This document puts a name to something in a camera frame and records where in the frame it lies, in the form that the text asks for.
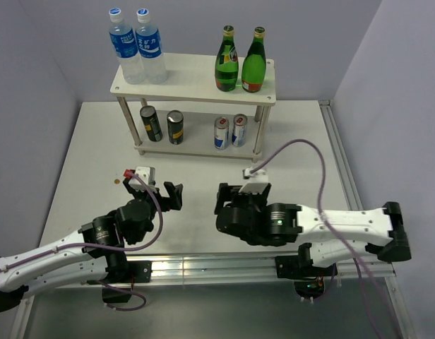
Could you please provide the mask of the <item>tall green Perrier bottle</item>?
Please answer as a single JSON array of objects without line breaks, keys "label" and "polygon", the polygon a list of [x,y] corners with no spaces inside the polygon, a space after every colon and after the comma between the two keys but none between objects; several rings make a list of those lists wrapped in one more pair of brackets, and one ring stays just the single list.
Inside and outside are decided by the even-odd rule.
[{"label": "tall green Perrier bottle", "polygon": [[258,92],[266,75],[266,53],[264,48],[265,28],[254,29],[254,38],[242,67],[242,87],[248,93]]}]

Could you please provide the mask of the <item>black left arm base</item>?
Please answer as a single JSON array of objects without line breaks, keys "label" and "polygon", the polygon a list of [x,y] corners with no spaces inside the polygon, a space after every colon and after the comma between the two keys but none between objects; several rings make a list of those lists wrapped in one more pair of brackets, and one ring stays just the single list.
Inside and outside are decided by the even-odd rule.
[{"label": "black left arm base", "polygon": [[[132,290],[136,283],[149,283],[152,272],[151,261],[129,261],[128,269],[116,278],[104,279],[108,285],[130,285],[126,290]],[[108,287],[102,288],[102,301],[110,304],[126,304],[130,300],[130,294],[117,292]]]}]

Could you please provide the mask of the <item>black yellow can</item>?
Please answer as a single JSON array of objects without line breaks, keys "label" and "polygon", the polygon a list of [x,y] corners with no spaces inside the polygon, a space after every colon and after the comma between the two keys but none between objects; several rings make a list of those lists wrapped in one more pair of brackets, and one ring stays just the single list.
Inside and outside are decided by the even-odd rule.
[{"label": "black yellow can", "polygon": [[162,129],[157,117],[156,109],[151,105],[143,106],[140,109],[140,116],[149,140],[152,142],[161,141]]},{"label": "black yellow can", "polygon": [[172,110],[167,114],[167,128],[170,143],[181,144],[184,137],[184,116],[179,110]]}]

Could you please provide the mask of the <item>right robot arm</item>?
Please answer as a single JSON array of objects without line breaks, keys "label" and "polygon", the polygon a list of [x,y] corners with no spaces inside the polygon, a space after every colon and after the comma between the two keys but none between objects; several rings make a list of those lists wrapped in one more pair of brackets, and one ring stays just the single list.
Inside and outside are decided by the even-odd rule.
[{"label": "right robot arm", "polygon": [[297,267],[305,275],[355,256],[375,255],[393,263],[412,258],[399,203],[373,210],[326,210],[268,203],[271,185],[248,193],[221,183],[214,214],[219,232],[251,246],[298,246]]}]

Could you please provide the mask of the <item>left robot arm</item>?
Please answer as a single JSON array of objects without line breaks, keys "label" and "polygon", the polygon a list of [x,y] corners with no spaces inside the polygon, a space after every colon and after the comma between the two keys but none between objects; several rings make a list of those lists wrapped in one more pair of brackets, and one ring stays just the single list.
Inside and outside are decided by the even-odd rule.
[{"label": "left robot arm", "polygon": [[165,212],[181,210],[183,185],[165,182],[168,193],[160,195],[154,182],[140,177],[126,178],[123,185],[132,195],[126,205],[81,226],[56,242],[12,256],[0,256],[0,313],[50,287],[81,280],[109,287],[129,274],[126,255],[141,251],[156,242],[155,235],[143,242],[147,233],[161,232],[154,218]]}]

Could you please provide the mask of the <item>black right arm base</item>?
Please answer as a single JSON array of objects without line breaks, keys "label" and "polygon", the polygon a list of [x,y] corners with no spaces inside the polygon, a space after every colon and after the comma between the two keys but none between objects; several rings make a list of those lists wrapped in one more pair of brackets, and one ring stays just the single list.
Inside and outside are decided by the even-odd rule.
[{"label": "black right arm base", "polygon": [[326,291],[324,278],[330,277],[330,281],[333,282],[338,273],[335,264],[326,268],[300,267],[297,255],[276,256],[275,269],[277,278],[293,280],[296,293],[305,299],[322,296]]}]

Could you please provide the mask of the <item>short green Perrier bottle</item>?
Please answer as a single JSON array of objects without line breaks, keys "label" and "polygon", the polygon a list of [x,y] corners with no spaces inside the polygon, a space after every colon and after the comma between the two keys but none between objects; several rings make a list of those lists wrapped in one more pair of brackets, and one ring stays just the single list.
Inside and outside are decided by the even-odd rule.
[{"label": "short green Perrier bottle", "polygon": [[239,74],[237,49],[234,44],[234,27],[223,28],[223,38],[215,60],[215,83],[219,90],[229,92],[235,89]]}]

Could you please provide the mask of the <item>silver blue energy can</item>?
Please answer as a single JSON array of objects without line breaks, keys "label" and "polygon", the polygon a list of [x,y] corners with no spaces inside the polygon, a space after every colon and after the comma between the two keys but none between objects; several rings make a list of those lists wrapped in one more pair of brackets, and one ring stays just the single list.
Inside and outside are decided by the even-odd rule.
[{"label": "silver blue energy can", "polygon": [[245,142],[247,116],[244,114],[236,114],[233,118],[232,145],[234,147],[242,147]]},{"label": "silver blue energy can", "polygon": [[218,117],[214,123],[214,146],[224,150],[228,145],[230,123],[226,117]]}]

